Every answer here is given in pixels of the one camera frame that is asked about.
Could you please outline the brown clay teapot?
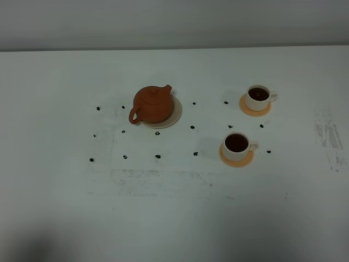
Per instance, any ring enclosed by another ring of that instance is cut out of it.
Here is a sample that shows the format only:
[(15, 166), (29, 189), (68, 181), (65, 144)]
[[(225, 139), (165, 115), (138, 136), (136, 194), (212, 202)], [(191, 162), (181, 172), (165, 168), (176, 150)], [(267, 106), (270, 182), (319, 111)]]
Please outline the brown clay teapot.
[(173, 111), (172, 87), (148, 86), (140, 89), (133, 100), (129, 122), (138, 124), (141, 121), (159, 123), (166, 120)]

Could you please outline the beige teapot saucer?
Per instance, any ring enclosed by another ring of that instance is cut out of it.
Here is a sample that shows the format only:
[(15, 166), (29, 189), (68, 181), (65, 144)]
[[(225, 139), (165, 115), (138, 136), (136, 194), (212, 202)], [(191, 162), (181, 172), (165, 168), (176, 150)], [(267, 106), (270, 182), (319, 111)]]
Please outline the beige teapot saucer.
[(170, 116), (166, 120), (159, 122), (159, 123), (148, 123), (145, 121), (141, 121), (141, 123), (144, 126), (146, 126), (148, 128), (153, 128), (153, 129), (164, 129), (164, 128), (167, 128), (167, 127), (174, 125), (180, 119), (180, 117), (182, 115), (182, 104), (178, 100), (177, 97), (172, 95), (171, 98), (173, 101), (173, 110), (172, 110)]

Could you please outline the near white teacup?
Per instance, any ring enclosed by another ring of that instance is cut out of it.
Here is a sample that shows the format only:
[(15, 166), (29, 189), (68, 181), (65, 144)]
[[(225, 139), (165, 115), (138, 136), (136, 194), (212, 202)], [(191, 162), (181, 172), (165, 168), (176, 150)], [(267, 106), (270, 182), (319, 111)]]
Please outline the near white teacup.
[(252, 151), (259, 148), (259, 142), (250, 140), (241, 132), (231, 132), (227, 134), (222, 142), (222, 155), (233, 162), (243, 160)]

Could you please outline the white teacup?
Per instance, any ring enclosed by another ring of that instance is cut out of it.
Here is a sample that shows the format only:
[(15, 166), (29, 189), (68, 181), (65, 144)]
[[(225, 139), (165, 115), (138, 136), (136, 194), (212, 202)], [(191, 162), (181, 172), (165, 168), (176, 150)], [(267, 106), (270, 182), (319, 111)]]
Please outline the white teacup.
[(241, 132), (231, 132), (227, 134), (222, 142), (222, 155), (233, 162), (243, 160), (252, 151), (259, 148), (259, 142), (250, 140)]
[(278, 99), (278, 92), (271, 91), (266, 86), (253, 85), (245, 94), (245, 105), (252, 111), (263, 111), (271, 102)]

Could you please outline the far orange coaster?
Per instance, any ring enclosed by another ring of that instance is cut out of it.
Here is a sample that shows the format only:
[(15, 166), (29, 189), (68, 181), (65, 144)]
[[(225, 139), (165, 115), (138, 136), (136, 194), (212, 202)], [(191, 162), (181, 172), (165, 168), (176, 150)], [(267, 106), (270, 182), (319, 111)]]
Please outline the far orange coaster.
[(261, 111), (251, 110), (245, 104), (245, 95), (242, 95), (240, 100), (239, 100), (239, 107), (245, 114), (247, 114), (249, 116), (261, 117), (261, 116), (268, 114), (270, 112), (272, 106), (271, 106), (271, 103), (269, 103), (268, 106), (264, 110), (261, 110)]

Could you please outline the orange coaster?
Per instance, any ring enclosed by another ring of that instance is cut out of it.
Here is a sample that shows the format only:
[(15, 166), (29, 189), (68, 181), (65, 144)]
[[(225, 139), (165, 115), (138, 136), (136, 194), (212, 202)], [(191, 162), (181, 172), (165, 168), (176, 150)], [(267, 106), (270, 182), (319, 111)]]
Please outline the orange coaster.
[(271, 106), (271, 103), (269, 103), (268, 106), (264, 110), (261, 110), (261, 111), (251, 110), (245, 104), (245, 95), (242, 95), (240, 100), (239, 100), (239, 107), (245, 114), (247, 114), (249, 116), (261, 117), (261, 116), (268, 114), (270, 112), (272, 106)]
[(240, 160), (240, 161), (237, 161), (237, 162), (234, 162), (234, 161), (231, 161), (229, 159), (227, 159), (223, 152), (222, 152), (222, 145), (220, 145), (219, 147), (219, 156), (220, 156), (220, 159), (228, 166), (231, 166), (231, 167), (234, 167), (234, 168), (242, 168), (244, 166), (247, 166), (249, 165), (253, 158), (254, 158), (254, 151), (249, 151), (249, 153), (247, 154), (247, 156)]

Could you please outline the near orange coaster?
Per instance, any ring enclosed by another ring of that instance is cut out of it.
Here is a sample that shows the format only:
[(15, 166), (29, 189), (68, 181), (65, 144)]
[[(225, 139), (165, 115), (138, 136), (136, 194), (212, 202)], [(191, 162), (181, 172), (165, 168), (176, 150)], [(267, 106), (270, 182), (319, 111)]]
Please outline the near orange coaster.
[(234, 167), (234, 168), (242, 168), (244, 166), (247, 166), (249, 165), (253, 158), (254, 158), (254, 151), (249, 151), (249, 153), (247, 154), (247, 156), (240, 160), (240, 161), (237, 161), (237, 162), (234, 162), (234, 161), (231, 161), (229, 159), (227, 159), (223, 152), (222, 152), (222, 145), (220, 145), (219, 147), (219, 156), (220, 156), (220, 159), (228, 166), (231, 166), (231, 167)]

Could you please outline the far white teacup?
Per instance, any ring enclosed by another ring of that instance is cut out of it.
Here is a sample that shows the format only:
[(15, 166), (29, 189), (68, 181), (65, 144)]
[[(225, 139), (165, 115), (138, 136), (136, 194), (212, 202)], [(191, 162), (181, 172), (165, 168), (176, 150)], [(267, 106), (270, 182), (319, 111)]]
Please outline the far white teacup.
[(253, 85), (245, 94), (245, 105), (252, 111), (263, 111), (271, 102), (278, 99), (278, 92), (271, 91), (266, 86)]

